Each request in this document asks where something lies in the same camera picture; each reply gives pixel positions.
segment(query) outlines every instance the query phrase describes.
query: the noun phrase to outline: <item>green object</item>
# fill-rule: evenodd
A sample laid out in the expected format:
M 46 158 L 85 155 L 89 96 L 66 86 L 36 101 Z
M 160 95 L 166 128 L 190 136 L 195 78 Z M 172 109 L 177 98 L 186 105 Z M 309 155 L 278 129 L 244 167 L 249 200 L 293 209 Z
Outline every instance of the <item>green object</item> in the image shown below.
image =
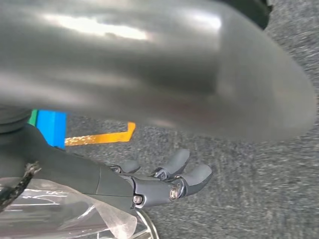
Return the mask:
M 37 116 L 38 116 L 38 110 L 33 110 L 31 117 L 28 123 L 32 124 L 33 126 L 36 126 Z

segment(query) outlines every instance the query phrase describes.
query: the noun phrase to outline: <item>robotic finger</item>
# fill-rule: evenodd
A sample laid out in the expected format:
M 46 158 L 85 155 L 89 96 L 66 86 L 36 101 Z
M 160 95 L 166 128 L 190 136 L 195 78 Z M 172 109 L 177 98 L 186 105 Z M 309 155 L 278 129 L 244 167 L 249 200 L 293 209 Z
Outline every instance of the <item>robotic finger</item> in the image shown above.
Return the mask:
M 212 176 L 212 169 L 206 164 L 184 174 L 182 171 L 188 162 L 189 151 L 178 151 L 167 165 L 159 167 L 150 176 L 135 173 L 119 173 L 134 191 L 132 208 L 147 208 L 168 204 L 178 198 L 197 193 Z

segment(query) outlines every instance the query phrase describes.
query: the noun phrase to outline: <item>blue block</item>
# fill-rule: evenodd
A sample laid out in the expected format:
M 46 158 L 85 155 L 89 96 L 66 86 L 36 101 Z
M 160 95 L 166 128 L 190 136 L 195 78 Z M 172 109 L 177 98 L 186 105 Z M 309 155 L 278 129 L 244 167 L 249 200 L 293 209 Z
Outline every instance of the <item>blue block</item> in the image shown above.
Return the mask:
M 67 114 L 54 111 L 39 111 L 36 127 L 51 146 L 64 148 L 67 133 Z

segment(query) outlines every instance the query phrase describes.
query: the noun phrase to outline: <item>plastic bag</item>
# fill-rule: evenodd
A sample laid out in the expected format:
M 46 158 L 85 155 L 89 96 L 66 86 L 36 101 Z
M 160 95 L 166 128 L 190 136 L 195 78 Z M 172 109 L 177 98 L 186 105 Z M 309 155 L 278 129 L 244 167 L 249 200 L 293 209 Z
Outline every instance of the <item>plastic bag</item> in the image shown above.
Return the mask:
M 19 178 L 2 178 L 15 185 Z M 49 180 L 32 179 L 29 186 L 0 214 L 1 239 L 71 239 L 98 232 L 127 239 L 137 226 L 131 214 Z

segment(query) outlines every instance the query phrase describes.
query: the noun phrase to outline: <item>screw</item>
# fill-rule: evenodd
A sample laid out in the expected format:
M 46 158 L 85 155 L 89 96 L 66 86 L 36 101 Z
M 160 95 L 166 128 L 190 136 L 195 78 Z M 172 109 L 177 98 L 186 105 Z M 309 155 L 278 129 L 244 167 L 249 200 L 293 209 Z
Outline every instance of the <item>screw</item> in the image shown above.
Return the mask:
M 133 197 L 133 202 L 135 204 L 141 204 L 142 203 L 142 201 L 143 201 L 142 196 L 135 195 Z
M 178 190 L 175 187 L 171 188 L 169 192 L 169 199 L 171 200 L 175 200 L 178 197 Z
M 116 173 L 120 173 L 121 172 L 121 169 L 120 168 L 115 168 L 115 172 Z

